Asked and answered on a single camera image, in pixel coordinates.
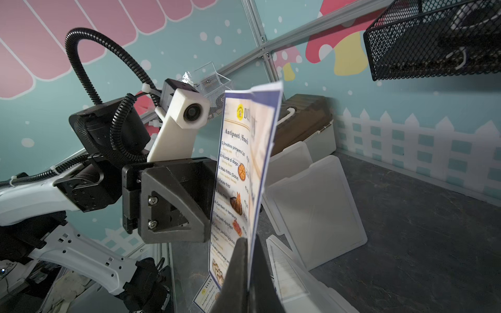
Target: white picket fence painting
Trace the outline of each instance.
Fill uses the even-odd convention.
[[[143,240],[137,233],[137,229],[133,230],[131,235],[127,234],[123,227],[115,230],[105,228],[104,231],[106,233],[106,238],[104,238],[103,240],[93,240],[120,255],[128,255],[143,244]]]
[[[463,187],[484,192],[485,187],[500,190],[501,182],[488,179],[491,168],[501,169],[501,161],[494,160],[494,153],[497,147],[501,147],[499,130],[492,121],[488,121],[479,127],[474,134],[466,134],[454,131],[454,126],[447,117],[444,117],[435,128],[420,127],[419,122],[411,114],[404,124],[393,123],[388,112],[384,112],[380,120],[371,120],[369,114],[363,110],[360,117],[352,117],[346,108],[343,115],[337,115],[336,119],[344,123],[336,123],[336,142],[341,148],[359,153],[363,151],[364,156],[373,157],[373,153],[381,156],[381,161],[393,164],[393,160],[403,162],[403,167],[416,172],[418,167],[430,170],[430,176],[443,181],[452,179],[463,180]],[[353,123],[361,125],[360,131],[353,129]],[[371,134],[371,126],[379,127],[381,135]],[[392,138],[393,130],[403,131],[404,140]],[[346,134],[342,139],[340,133]],[[418,143],[419,135],[433,136],[432,147]],[[362,144],[355,143],[354,137],[361,137]],[[372,140],[381,142],[381,149],[372,147]],[[469,154],[452,151],[452,141],[459,140],[471,143]],[[404,155],[394,154],[392,146],[403,147]],[[431,163],[418,160],[418,151],[432,154]],[[466,170],[455,170],[449,168],[449,159],[467,162]]]

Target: gray floor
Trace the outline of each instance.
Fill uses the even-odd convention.
[[[500,208],[335,155],[368,241],[314,277],[360,313],[501,312]],[[264,212],[258,234],[266,248],[274,231]],[[173,244],[178,312],[199,312],[190,302],[207,277],[207,253],[206,244]]]

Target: bolt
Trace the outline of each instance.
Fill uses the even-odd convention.
[[[158,225],[158,222],[156,220],[148,222],[148,228],[149,229],[155,229],[157,225]]]
[[[148,198],[148,203],[150,205],[155,205],[155,204],[157,204],[157,202],[158,202],[158,198],[157,197],[149,197]]]

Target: black wire mesh basket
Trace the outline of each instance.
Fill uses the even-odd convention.
[[[372,79],[501,70],[501,0],[396,0],[364,33]]]

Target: menu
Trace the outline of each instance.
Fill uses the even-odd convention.
[[[209,248],[209,272],[219,288],[240,237],[248,239],[248,272],[251,269],[282,91],[282,82],[226,91]]]
[[[200,310],[202,310],[202,312],[208,313],[210,312],[210,309],[216,302],[217,298],[219,298],[219,295],[219,288],[215,284],[214,280],[212,280],[212,277],[209,275],[209,277],[207,277],[202,287],[196,294],[193,302]]]

